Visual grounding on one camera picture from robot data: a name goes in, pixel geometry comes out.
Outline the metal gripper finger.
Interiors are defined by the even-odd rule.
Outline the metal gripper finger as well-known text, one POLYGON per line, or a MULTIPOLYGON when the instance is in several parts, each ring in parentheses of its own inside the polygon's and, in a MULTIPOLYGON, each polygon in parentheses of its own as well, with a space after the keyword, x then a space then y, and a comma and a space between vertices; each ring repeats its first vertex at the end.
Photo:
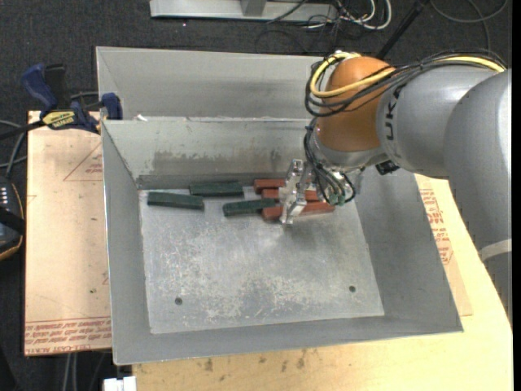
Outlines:
POLYGON ((300 180, 304 176, 305 161, 300 159, 294 159, 291 161, 288 168, 286 177, 284 178, 285 184, 283 187, 283 196, 289 197, 295 195, 300 189, 300 180))
POLYGON ((307 205, 305 195, 289 195, 282 202, 282 214, 279 218, 284 225, 292 224, 294 219, 299 216, 307 205))

